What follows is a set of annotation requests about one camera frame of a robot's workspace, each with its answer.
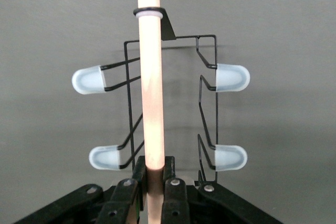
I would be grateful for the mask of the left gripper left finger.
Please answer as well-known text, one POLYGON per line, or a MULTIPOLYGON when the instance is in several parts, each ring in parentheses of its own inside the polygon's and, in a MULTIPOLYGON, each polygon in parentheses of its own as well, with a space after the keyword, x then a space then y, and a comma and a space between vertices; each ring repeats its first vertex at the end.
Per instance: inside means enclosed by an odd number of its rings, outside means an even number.
POLYGON ((147 193, 145 157, 139 156, 131 178, 112 189, 99 213, 99 224, 139 224, 147 193))

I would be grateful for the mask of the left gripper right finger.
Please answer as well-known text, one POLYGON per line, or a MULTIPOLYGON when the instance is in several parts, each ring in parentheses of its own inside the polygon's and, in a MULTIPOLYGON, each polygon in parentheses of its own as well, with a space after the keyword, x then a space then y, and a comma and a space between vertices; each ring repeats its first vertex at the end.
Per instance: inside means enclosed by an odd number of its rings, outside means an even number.
POLYGON ((163 182, 164 202, 161 224, 190 224, 186 183, 176 176, 173 156, 165 157, 163 182))

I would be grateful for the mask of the black wire cup holder rack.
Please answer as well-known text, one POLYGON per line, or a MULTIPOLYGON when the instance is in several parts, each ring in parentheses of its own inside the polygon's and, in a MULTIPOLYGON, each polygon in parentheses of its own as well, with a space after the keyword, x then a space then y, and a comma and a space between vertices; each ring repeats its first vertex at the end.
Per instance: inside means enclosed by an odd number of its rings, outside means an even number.
MULTIPOLYGON (((163 14, 154 8, 160 0, 138 0, 140 71, 143 112, 145 165, 148 174, 148 224, 160 224, 163 205, 163 175, 165 160, 164 116, 162 88, 161 20, 163 14)), ((81 94, 107 92, 99 66, 78 70, 72 77, 74 89, 81 94)), ((120 151, 116 145, 99 146, 89 153, 89 162, 96 169, 117 170, 120 151)), ((247 163, 246 151, 237 145, 215 145, 215 164, 219 170, 241 169, 247 163)))

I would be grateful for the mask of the dark grey table cover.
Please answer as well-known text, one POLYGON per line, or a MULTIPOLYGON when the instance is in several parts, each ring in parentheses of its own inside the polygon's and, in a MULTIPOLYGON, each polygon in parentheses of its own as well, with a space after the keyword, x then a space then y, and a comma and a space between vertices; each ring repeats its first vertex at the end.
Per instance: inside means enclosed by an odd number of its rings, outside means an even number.
MULTIPOLYGON (((247 165, 219 182, 286 224, 336 224, 336 0, 161 0, 177 35, 214 34, 245 66, 220 93, 219 141, 247 165)), ((0 224, 87 183, 129 177, 88 154, 127 136, 126 89, 80 95, 81 68, 123 60, 137 0, 0 0, 0 224)))

